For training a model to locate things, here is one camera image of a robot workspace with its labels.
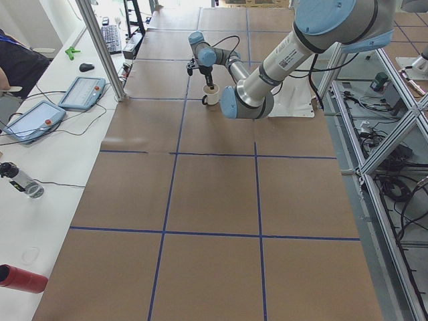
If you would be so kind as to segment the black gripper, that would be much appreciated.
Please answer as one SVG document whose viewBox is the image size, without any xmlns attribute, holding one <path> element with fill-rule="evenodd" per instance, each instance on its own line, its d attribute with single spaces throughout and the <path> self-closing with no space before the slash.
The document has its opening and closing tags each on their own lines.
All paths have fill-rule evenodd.
<svg viewBox="0 0 428 321">
<path fill-rule="evenodd" d="M 206 85 L 210 88 L 213 89 L 214 88 L 214 83 L 213 83 L 213 78 L 212 78 L 212 71 L 213 71 L 213 67 L 212 66 L 203 66 L 203 65 L 199 65 L 199 71 L 201 74 L 203 74 L 205 76 L 205 81 L 206 81 Z"/>
</svg>

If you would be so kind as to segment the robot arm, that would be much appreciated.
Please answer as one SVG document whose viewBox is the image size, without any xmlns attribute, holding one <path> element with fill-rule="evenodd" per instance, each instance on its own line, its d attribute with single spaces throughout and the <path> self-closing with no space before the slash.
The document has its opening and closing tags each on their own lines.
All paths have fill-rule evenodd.
<svg viewBox="0 0 428 321">
<path fill-rule="evenodd" d="M 214 65 L 223 65 L 235 81 L 224 89 L 221 111 L 228 118 L 260 119 L 274 107 L 272 89 L 279 86 L 313 54 L 325 52 L 334 43 L 345 53 L 371 51 L 388 45 L 393 37 L 394 1 L 301 1 L 292 31 L 250 72 L 235 50 L 209 45 L 200 31 L 188 37 L 193 58 L 187 64 L 191 75 L 198 69 L 213 86 Z"/>
</svg>

